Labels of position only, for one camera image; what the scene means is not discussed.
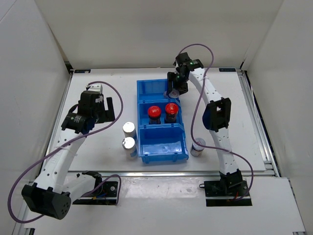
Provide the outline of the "red-label spice jar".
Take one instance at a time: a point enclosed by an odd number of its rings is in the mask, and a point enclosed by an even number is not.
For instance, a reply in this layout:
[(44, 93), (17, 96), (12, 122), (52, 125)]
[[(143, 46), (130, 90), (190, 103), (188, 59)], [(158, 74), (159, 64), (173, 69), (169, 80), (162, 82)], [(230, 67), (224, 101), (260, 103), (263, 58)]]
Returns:
[(206, 145), (205, 140), (202, 138), (195, 138), (195, 142), (192, 143), (190, 148), (190, 153), (194, 157), (198, 157), (202, 154), (204, 147)]
[(164, 97), (167, 98), (167, 99), (176, 99), (179, 97), (179, 92), (176, 90), (176, 89), (173, 89), (172, 91), (168, 92), (168, 91), (165, 91), (164, 92)]

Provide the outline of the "silver-lid shaker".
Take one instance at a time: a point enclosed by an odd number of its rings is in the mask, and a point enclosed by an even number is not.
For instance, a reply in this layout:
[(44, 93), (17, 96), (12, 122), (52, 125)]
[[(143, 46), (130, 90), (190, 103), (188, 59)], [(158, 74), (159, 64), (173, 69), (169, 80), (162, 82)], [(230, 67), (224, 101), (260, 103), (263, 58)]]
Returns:
[(132, 137), (125, 137), (122, 141), (122, 147), (127, 158), (132, 160), (137, 158), (136, 142)]
[(123, 132), (124, 132), (125, 137), (131, 137), (131, 138), (133, 138), (134, 140), (136, 140), (137, 134), (136, 134), (136, 128), (135, 128), (134, 123), (129, 122), (129, 121), (126, 122), (126, 123), (123, 125), (122, 130), (123, 130)]

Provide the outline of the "red-capped dark sauce bottle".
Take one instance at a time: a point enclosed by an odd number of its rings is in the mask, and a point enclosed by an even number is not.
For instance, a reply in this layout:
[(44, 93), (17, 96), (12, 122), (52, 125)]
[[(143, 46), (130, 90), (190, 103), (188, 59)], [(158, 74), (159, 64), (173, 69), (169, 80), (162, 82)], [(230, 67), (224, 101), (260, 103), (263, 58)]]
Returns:
[(161, 124), (161, 109), (154, 105), (148, 109), (149, 124)]

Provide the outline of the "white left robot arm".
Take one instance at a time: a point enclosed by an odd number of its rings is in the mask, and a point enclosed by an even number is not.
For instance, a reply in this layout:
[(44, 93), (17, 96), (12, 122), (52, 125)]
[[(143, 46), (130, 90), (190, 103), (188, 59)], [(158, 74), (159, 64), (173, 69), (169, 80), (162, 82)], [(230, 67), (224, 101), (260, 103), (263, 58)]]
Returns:
[(96, 123), (114, 120), (112, 98), (107, 98), (105, 110), (101, 91), (84, 91), (78, 101), (77, 112), (69, 111), (61, 125), (61, 149), (49, 157), (43, 171), (33, 185), (24, 186), (22, 197), (32, 212), (55, 219), (63, 219), (72, 202), (85, 193), (97, 196), (102, 192), (101, 175), (84, 171), (73, 182), (65, 184), (67, 172), (76, 153)]

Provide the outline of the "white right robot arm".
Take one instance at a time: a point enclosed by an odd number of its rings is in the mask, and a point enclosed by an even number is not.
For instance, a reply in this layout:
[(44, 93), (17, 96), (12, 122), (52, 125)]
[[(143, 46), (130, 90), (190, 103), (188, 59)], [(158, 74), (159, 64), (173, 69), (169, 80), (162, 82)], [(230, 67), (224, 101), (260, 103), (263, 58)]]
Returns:
[(169, 72), (167, 79), (137, 81), (138, 155), (146, 164), (188, 159), (183, 123), (180, 118), (173, 118), (181, 112), (178, 108), (171, 112), (169, 107), (178, 104), (179, 96), (187, 93), (187, 82), (191, 81), (205, 102), (202, 122), (213, 138), (213, 149), (219, 158), (221, 179), (215, 185), (222, 195), (233, 195), (239, 192), (243, 178), (228, 136), (231, 100), (215, 90), (200, 60), (191, 60), (183, 53), (174, 64), (176, 72)]

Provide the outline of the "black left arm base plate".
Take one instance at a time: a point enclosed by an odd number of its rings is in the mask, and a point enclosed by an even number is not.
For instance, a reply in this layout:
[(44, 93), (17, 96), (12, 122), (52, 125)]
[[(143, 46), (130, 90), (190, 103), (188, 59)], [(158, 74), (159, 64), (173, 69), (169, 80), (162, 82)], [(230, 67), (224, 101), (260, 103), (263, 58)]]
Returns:
[(119, 202), (121, 190), (121, 177), (117, 174), (108, 176), (101, 182), (101, 187), (97, 191), (81, 197), (73, 202), (74, 205), (93, 205), (93, 206), (116, 206)]

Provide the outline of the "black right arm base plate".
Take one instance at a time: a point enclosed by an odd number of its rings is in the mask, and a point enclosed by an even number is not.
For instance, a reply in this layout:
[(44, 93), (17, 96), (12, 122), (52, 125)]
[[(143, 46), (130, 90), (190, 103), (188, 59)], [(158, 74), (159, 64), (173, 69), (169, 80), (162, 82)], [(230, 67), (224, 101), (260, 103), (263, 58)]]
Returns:
[(252, 206), (251, 197), (246, 180), (236, 189), (225, 192), (220, 187), (220, 181), (204, 181), (199, 184), (205, 191), (207, 207), (249, 207)]

